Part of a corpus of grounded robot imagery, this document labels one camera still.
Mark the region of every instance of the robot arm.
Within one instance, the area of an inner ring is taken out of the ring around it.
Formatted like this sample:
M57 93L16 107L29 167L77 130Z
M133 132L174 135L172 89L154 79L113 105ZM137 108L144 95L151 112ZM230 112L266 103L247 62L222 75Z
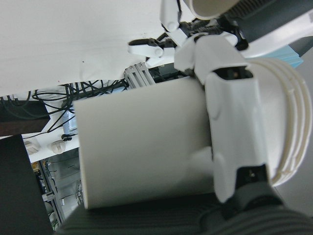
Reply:
M257 36L250 36L256 30L250 23L258 22L256 15L262 19L272 8L285 9L282 4L288 6L286 2L241 0L216 19L179 23L179 2L162 1L161 22L167 39L173 41L175 68L195 76L205 87L215 193L222 203L235 202L232 206L236 212L246 210L251 204L281 203L268 184L268 153L259 87L257 79L247 70L245 57L268 53L313 32L313 1L302 6L302 1L291 0L295 7L299 6L296 14L283 14L284 21L278 18L279 23L274 23L278 28L274 31L269 21L255 23L265 29L260 29ZM288 27L299 23L304 27L293 28L296 33L288 31ZM178 31L184 33L184 37L176 37ZM230 43L229 35L236 37L235 45Z

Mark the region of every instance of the white plastic robot part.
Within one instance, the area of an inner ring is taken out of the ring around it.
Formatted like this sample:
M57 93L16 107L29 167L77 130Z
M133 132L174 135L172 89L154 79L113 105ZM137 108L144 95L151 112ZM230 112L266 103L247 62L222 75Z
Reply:
M64 141L55 141L51 144L51 149L55 154L61 154L65 151Z
M160 20L169 31L175 31L179 27L179 7L177 0L162 0Z

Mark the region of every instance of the wire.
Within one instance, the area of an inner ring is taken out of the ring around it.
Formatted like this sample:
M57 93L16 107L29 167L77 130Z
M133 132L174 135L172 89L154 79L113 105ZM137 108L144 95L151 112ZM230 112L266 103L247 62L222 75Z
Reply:
M36 137L36 136L39 136L39 135L43 135L43 134L46 134L46 133L47 133L47 132L42 132L42 133L39 133L39 134L36 134L36 135L30 136L30 137L23 138L23 140L25 140L25 139L29 139L29 138L33 138L33 137Z
M101 86L95 86L96 83L101 83ZM38 133L36 135L30 136L30 137L25 137L23 139L29 139L32 137L36 137L39 135L47 134L50 133L60 127L62 127L65 123L69 122L72 120L75 116L72 116L68 120L64 121L62 124L57 125L57 123L60 121L60 119L64 116L64 114L68 111L74 114L74 109L72 102L74 100L78 100L81 98L85 97L93 97L93 96L98 96L98 95L103 95L103 94L111 94L115 89L118 88L124 88L124 90L127 90L129 87L129 84L126 80L115 80L112 84L109 85L104 85L103 80L95 80L94 82L89 81L88 83L86 82L75 82L75 83L70 83L70 84L64 84L61 85L64 87L64 92L39 92L38 89L34 91L34 94L31 95L31 91L28 92L27 99L25 103L20 104L20 101L17 98L14 98L14 101L12 98L8 95L7 96L7 101L4 100L3 97L0 97L1 104L5 108L5 110L10 113L11 115L17 117L17 118L22 118L26 120L34 120L38 118L43 118L47 117L49 115L62 112L62 114L58 117L58 119L49 127L49 129L46 132ZM59 95L61 97L56 97L56 98L43 98L44 95ZM37 115L34 113L31 113L27 109L27 105L29 104L30 98L33 98L34 100L37 100L47 107L55 109L54 111L51 111L45 115ZM59 100L64 100L63 104L61 107L56 107L54 105L48 104L47 102L53 102L53 101L59 101Z

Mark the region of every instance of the black joint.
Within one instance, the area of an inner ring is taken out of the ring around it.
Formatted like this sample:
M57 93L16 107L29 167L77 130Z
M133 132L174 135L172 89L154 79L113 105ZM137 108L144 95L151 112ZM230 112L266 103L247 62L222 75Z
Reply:
M224 80L253 78L253 74L245 66L221 68L214 70L214 73Z
M187 75L187 76L190 76L190 77L194 77L195 76L195 71L192 70L192 69L186 69L184 71L184 73Z
M197 42L197 40L198 40L200 37L206 36L206 35L207 35L207 34L199 34L198 36L196 36L196 37L194 38L195 43Z
M280 198L267 182L256 182L242 186L226 201L222 215L230 219L235 215L269 205L283 205Z
M257 207L283 204L268 184L265 164L239 168L235 188L234 195L227 200L222 209L225 219Z
M153 38L133 40L133 41L129 42L128 45L130 45L130 46L149 45L152 47L158 46L157 41Z

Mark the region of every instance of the black cable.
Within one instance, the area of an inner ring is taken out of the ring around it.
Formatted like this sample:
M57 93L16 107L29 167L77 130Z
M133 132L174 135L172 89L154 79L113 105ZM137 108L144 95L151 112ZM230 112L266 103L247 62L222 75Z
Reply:
M101 83L101 87L96 87L94 84L99 82ZM17 118L22 118L22 119L28 119L28 120L33 120L33 119L37 119L37 118L42 118L42 117L46 117L48 115L51 114L55 114L57 112L61 112L63 111L63 113L60 115L60 117L58 117L58 119L52 124L52 126L50 126L50 128L43 133L38 133L36 135L30 136L30 137L26 137L23 139L29 139L32 137L36 137L42 134L46 134L46 133L50 133L60 127L62 127L65 123L67 123L68 121L72 120L75 116L71 117L70 119L66 120L65 122L63 122L62 124L58 125L57 127L54 127L58 121L64 116L64 114L69 111L71 113L74 114L74 110L72 108L72 102L75 99L80 99L83 97L93 97L93 96L97 96L99 94L110 94L112 93L115 89L117 88L121 88L124 87L123 91L126 90L129 86L129 84L127 83L126 80L122 79L122 80L115 80L111 85L109 86L104 86L104 82L103 80L96 80L94 82L81 82L81 89L79 89L79 83L75 83L75 85L73 83L71 84L65 84L65 85L61 85L64 87L65 89L65 93L60 93L60 92L38 92L38 90L35 90L34 94L31 95L31 92L28 92L28 96L26 99L26 102L22 105L19 105L18 102L19 100L17 99L16 103L11 99L10 96L7 96L8 101L6 104L6 101L3 99L3 97L0 97L1 99L1 103L4 106L5 110L10 113L11 115L17 117ZM41 98L40 96L42 95L47 95L47 94L54 94L54 95L61 95L61 97L59 98ZM35 115L30 113L28 110L26 110L26 105L30 100L30 97L32 97L34 100L37 100L41 103L43 103L44 105L51 107L53 109L56 109L55 111L49 112L46 115ZM53 105L47 104L46 102L49 101L57 101L57 100L62 100L64 99L64 103L61 107L55 107ZM28 114L30 117L26 117L20 114L16 114L13 111L10 110L10 108L15 108L15 109L20 109L21 111L25 112L26 114Z
M33 138L33 137L36 137L36 136L39 136L39 135L42 135L42 134L46 134L47 132L42 132L42 133L39 133L39 134L36 134L36 135L33 135L33 136L30 136L30 137L25 137L23 138L23 140L25 139L29 139L29 138Z

